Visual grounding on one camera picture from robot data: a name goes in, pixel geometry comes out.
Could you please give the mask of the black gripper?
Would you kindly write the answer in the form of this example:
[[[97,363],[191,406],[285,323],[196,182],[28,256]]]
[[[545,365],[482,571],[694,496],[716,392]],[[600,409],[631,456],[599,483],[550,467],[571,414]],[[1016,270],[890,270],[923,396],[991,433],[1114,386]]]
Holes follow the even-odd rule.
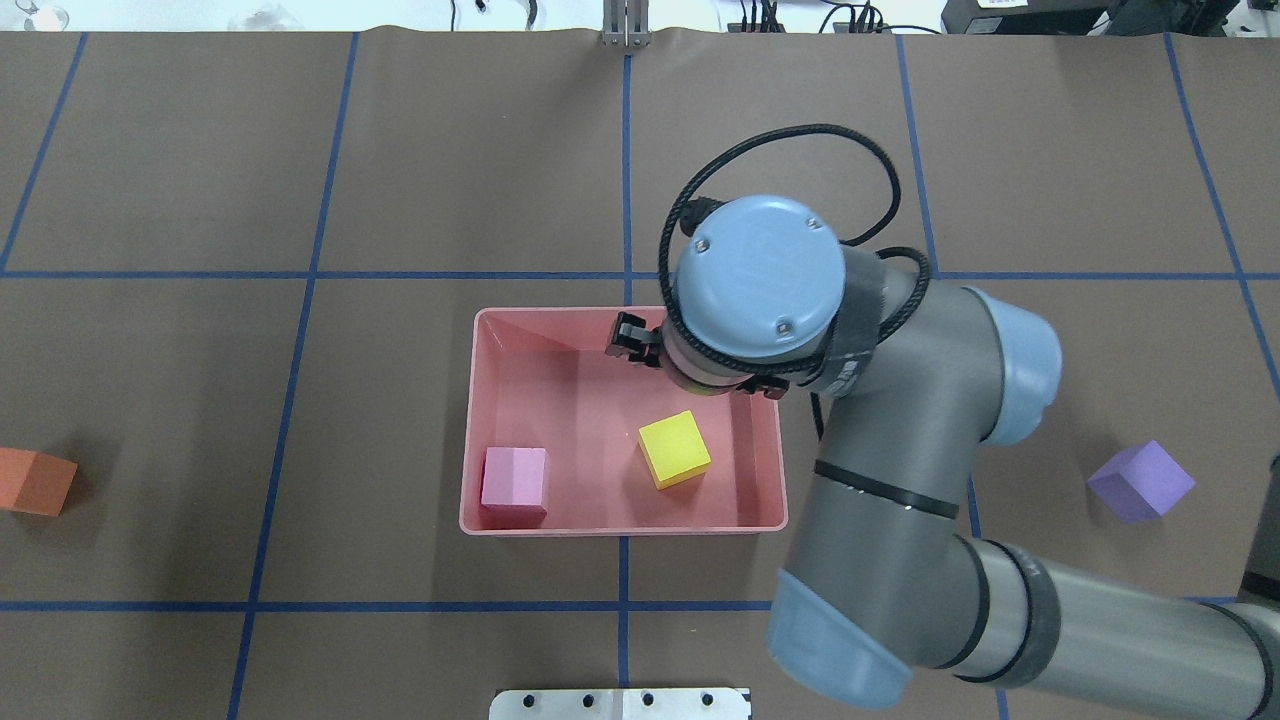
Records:
[[[660,369],[677,387],[691,395],[763,395],[781,400],[791,383],[776,375],[730,369],[713,363],[684,340],[673,325],[649,327],[632,313],[617,313],[611,327],[605,356]]]

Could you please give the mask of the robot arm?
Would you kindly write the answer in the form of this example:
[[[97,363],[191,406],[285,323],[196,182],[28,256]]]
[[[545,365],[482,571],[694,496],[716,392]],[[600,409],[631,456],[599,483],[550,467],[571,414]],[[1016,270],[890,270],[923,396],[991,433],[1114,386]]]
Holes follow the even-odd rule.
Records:
[[[696,395],[831,401],[772,659],[864,708],[928,667],[1158,717],[1275,719],[1275,602],[1166,598],[956,533],[977,451],[1027,438],[1053,402],[1059,338],[933,281],[916,249],[864,243],[790,199],[682,193],[658,250],[666,319],[620,314],[608,347]]]

